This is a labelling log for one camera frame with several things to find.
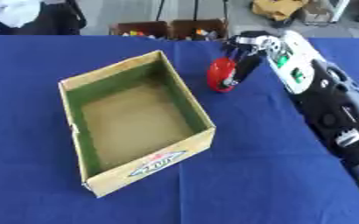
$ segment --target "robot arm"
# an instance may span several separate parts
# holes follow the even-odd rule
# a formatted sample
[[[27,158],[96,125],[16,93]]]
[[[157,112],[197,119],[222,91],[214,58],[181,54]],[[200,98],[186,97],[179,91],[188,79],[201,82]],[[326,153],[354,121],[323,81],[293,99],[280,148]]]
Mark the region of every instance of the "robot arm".
[[[231,70],[222,71],[213,64],[209,86],[220,92],[231,90],[266,58],[306,124],[359,185],[358,85],[294,31],[280,37],[243,32],[229,39],[227,46],[227,56],[236,51],[229,60]]]

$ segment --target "red object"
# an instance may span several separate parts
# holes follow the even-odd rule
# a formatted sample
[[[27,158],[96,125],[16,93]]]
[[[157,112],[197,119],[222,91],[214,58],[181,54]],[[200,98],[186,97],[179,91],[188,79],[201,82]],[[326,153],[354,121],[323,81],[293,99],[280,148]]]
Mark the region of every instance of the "red object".
[[[222,88],[222,81],[227,79],[233,69],[236,68],[236,63],[229,58],[219,58],[212,62],[207,72],[208,85],[217,92],[226,93],[233,89],[233,87]]]

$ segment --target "table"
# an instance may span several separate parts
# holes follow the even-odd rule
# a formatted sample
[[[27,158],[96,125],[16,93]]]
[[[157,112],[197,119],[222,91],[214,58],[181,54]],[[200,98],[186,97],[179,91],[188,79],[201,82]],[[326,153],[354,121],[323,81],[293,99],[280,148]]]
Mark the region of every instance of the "table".
[[[359,39],[312,40],[359,83]],[[210,91],[214,42],[0,37],[0,223],[359,224],[359,191],[264,63]],[[163,50],[217,126],[212,148],[102,199],[81,186],[57,82]]]

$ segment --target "green indicator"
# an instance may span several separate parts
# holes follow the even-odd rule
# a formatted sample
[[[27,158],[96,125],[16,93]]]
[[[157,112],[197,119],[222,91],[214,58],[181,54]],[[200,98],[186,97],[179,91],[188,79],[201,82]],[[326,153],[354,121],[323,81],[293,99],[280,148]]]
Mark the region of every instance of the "green indicator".
[[[295,82],[301,83],[304,79],[304,74],[296,67],[292,70],[292,77],[295,79]]]
[[[294,79],[297,83],[301,83],[303,80],[304,74],[302,72],[297,72],[294,76]]]
[[[287,56],[282,56],[278,59],[278,68],[282,67],[288,61]]]

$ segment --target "blue tablecloth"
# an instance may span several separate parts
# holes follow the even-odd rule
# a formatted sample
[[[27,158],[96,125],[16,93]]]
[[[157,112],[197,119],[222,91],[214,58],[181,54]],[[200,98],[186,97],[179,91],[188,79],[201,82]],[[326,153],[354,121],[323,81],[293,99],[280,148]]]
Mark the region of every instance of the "blue tablecloth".
[[[359,39],[312,40],[359,83]],[[218,43],[0,37],[0,223],[359,224],[359,190],[264,63],[227,94]],[[102,199],[81,187],[57,82],[161,49],[217,126],[212,148]]]

